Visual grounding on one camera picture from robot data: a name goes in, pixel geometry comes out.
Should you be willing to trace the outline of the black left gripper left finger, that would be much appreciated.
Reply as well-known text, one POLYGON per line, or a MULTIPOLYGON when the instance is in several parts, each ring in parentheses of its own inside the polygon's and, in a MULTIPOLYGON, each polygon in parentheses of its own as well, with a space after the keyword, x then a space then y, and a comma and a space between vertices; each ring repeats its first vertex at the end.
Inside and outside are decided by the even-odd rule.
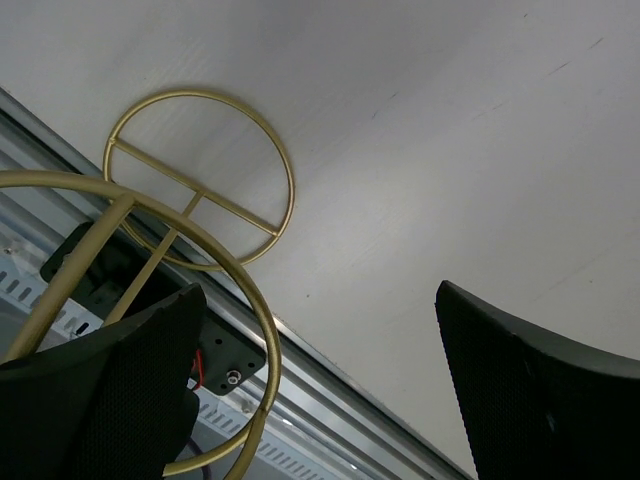
POLYGON ((189 285, 1 366, 4 479, 160 479, 198 402, 187 383, 207 309, 189 285))

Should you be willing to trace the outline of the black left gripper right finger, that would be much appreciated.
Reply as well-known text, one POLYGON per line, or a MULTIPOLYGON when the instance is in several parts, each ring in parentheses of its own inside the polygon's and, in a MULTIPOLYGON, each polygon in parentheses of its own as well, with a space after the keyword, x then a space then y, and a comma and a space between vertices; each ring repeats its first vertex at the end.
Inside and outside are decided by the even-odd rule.
POLYGON ((636 479, 639 363, 444 281, 437 321, 481 479, 636 479))

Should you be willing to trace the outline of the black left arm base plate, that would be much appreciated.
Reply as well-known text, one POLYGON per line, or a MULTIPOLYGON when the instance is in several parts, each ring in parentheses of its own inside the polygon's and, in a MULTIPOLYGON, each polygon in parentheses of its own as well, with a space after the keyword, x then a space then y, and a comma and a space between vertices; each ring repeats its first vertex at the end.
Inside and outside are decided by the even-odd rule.
MULTIPOLYGON (((73 291, 71 299, 104 320, 142 269, 150 254, 117 232, 104 245, 73 291)), ((168 267, 151 274, 128 308, 128 316, 165 299, 187 285, 168 267)), ((212 309, 205 312, 198 343, 202 366, 192 378, 216 395, 226 395, 266 363, 266 353, 212 309)))

